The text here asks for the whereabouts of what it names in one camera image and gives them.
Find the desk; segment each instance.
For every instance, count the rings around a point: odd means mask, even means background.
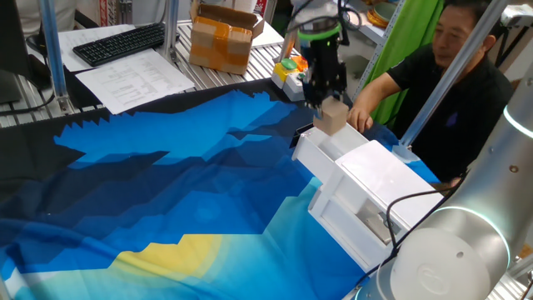
[[[258,79],[269,78],[274,69],[273,58],[277,58],[281,52],[281,45],[256,47],[252,49],[247,73],[244,75],[229,74],[212,70],[206,67],[199,67],[189,64],[189,52],[191,50],[191,21],[180,21],[177,25],[177,32],[181,35],[176,47],[178,51],[177,66],[179,70],[191,79],[196,85],[194,88],[186,90],[185,93],[226,86],[233,83],[244,83]],[[0,112],[13,109],[34,108],[43,103],[37,89],[24,78],[18,79],[25,100],[12,104],[0,105]],[[48,99],[51,91],[44,91],[44,99]],[[88,112],[95,109],[102,109],[103,105],[83,107],[82,109],[72,108],[74,114]],[[62,117],[57,101],[53,101],[46,108],[37,112],[30,112],[10,117],[0,117],[0,128],[17,126],[25,123],[33,123],[51,118]]]

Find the black t-shirt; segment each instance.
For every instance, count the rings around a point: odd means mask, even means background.
[[[441,80],[432,46],[414,51],[388,73],[409,89],[392,131],[401,138]],[[484,58],[442,100],[412,144],[413,152],[443,182],[476,159],[513,95],[507,78]]]

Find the paper document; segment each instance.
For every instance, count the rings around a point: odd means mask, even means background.
[[[113,114],[194,87],[185,75],[151,49],[76,77]]]
[[[59,47],[61,48],[61,59],[70,72],[88,70],[92,67],[72,51],[74,47],[133,29],[135,29],[133,25],[118,25],[60,32]]]
[[[283,44],[284,40],[285,38],[277,33],[276,29],[272,28],[269,23],[265,22],[263,32],[253,39],[252,48]]]

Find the aluminum pole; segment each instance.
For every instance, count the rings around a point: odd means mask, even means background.
[[[61,59],[61,48],[59,47],[59,36],[57,35],[56,9],[53,0],[39,0],[42,15],[42,29],[47,43],[48,61],[50,62],[50,73],[52,74],[53,92],[59,102],[62,113],[71,113],[69,105],[67,84],[65,83],[65,73]]]
[[[165,42],[163,44],[163,57],[169,62],[177,62],[176,33],[177,33],[177,9],[178,0],[167,0]]]
[[[427,99],[426,104],[424,104],[424,107],[422,110],[420,110],[413,123],[409,126],[409,128],[407,128],[406,133],[400,140],[400,145],[407,148],[412,145],[422,128],[431,118],[431,115],[433,115],[439,104],[441,104],[442,99],[444,99],[451,87],[456,83],[457,78],[459,78],[459,76],[465,70],[466,65],[479,50],[480,45],[489,35],[491,29],[494,27],[494,24],[500,21],[501,14],[506,7],[506,0],[493,0],[491,2],[491,5],[486,9],[485,14],[477,23],[476,28],[474,28],[474,31],[466,40],[465,45],[457,54],[456,59],[454,59],[454,61],[451,63],[450,67],[442,77],[441,81],[435,87],[433,93]]]

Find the keyboard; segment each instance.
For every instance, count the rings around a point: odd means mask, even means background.
[[[73,51],[91,67],[97,67],[164,42],[165,24],[155,23],[74,47]]]

